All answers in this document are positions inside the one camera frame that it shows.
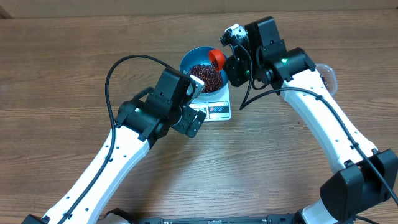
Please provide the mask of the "red plastic scoop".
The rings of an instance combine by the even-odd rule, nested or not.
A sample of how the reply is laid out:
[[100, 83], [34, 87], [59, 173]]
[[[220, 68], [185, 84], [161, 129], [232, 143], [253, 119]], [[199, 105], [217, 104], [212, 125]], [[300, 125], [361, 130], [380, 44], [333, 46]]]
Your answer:
[[211, 49], [208, 52], [208, 57], [213, 68], [217, 72], [223, 69], [223, 66], [226, 63], [226, 57], [220, 49]]

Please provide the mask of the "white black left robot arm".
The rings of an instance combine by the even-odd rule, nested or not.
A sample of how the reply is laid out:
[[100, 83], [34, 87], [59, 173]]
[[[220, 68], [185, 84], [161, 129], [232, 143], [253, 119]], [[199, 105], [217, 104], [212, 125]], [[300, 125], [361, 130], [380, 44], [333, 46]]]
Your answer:
[[24, 223], [96, 223], [130, 170], [170, 128], [193, 138], [206, 114], [190, 107], [201, 93], [196, 84], [147, 87], [111, 115], [103, 147], [68, 193], [43, 217]]

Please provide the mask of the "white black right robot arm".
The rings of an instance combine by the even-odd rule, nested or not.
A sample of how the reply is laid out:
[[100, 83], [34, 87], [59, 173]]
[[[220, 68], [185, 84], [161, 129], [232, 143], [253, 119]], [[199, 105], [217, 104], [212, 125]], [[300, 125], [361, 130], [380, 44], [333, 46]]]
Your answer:
[[396, 199], [397, 156], [379, 151], [352, 124], [301, 48], [287, 50], [273, 17], [233, 25], [220, 38], [232, 55], [220, 63], [232, 86], [261, 82], [260, 96], [277, 94], [300, 115], [333, 173], [319, 201], [289, 216], [289, 223], [353, 223], [361, 212]]

